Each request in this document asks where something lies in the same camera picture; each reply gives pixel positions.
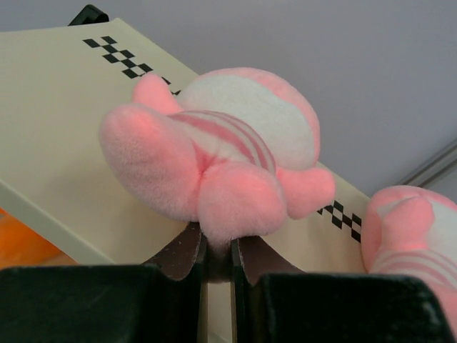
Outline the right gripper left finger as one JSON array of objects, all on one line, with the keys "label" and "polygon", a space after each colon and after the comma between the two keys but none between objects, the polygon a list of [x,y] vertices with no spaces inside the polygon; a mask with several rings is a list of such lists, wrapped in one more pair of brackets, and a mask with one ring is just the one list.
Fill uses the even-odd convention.
[{"label": "right gripper left finger", "polygon": [[3,342],[205,342],[206,239],[190,223],[142,264],[1,271]]}]

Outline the orange shark plush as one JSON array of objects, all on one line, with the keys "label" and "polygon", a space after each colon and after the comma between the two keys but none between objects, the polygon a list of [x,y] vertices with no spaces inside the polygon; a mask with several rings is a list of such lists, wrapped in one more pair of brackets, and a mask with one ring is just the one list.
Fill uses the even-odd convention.
[{"label": "orange shark plush", "polygon": [[59,248],[1,209],[1,269],[75,264]]}]

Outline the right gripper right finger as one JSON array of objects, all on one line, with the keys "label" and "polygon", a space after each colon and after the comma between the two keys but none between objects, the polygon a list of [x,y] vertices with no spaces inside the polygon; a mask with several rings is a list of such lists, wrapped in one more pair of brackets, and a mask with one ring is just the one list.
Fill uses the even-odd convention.
[{"label": "right gripper right finger", "polygon": [[237,342],[454,342],[420,280],[306,273],[260,237],[231,243]]}]

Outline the light pink plush with face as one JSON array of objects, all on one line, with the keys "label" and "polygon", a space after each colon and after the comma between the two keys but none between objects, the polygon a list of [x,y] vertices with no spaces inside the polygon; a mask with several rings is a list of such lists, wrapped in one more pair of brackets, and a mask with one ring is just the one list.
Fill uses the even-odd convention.
[{"label": "light pink plush with face", "polygon": [[99,138],[120,183],[154,211],[198,222],[216,249],[276,232],[336,194],[318,166],[313,107],[271,72],[228,68],[196,77],[178,95],[153,73],[103,119]]}]

